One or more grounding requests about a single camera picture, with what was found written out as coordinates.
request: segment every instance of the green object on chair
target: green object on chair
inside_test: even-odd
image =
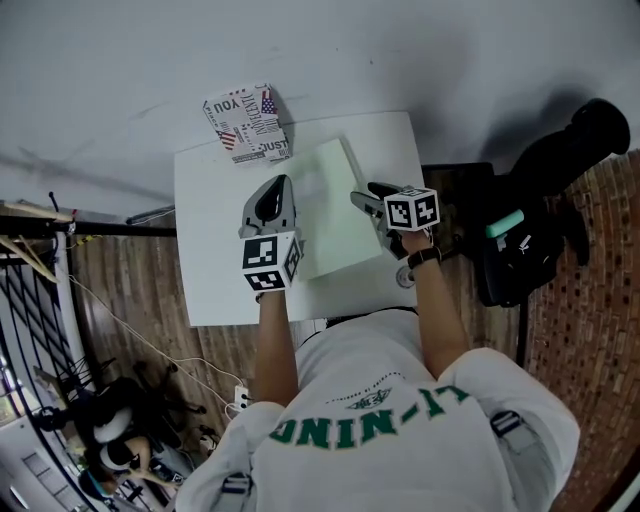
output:
[[[487,238],[496,238],[509,231],[512,227],[517,226],[524,220],[522,210],[516,210],[499,221],[489,224],[485,230]]]

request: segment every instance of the black wristband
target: black wristband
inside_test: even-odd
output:
[[[409,268],[413,270],[414,268],[416,268],[418,265],[421,265],[425,261],[429,261],[433,259],[437,259],[438,263],[440,263],[440,261],[442,260],[440,249],[438,249],[437,247],[422,249],[421,251],[413,253],[407,259],[407,265],[409,265]]]

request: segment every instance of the brick pattern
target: brick pattern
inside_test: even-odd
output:
[[[553,510],[589,511],[640,445],[640,151],[590,169],[569,189],[591,259],[565,250],[529,303],[526,368],[582,429],[572,476]]]

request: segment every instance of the white t-shirt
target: white t-shirt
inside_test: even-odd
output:
[[[296,359],[299,395],[238,415],[178,512],[539,511],[568,478],[579,428],[567,408],[490,349],[436,381],[413,313],[339,324]]]

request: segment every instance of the white table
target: white table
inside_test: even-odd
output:
[[[341,137],[347,142],[345,149],[352,153],[350,157],[358,162],[362,173],[359,178],[365,186],[368,181],[424,185],[413,130],[405,112],[306,121],[285,127],[285,131],[294,154]],[[239,266],[228,268],[229,248],[216,237],[221,226],[232,223],[239,227],[239,212],[244,206],[238,193],[225,187],[227,160],[217,141],[175,155],[178,249],[192,326],[258,321],[255,293]],[[384,250],[382,256],[358,265],[310,281],[294,282],[287,292],[289,319],[413,306],[415,290],[403,289],[396,282],[396,272],[403,264]]]

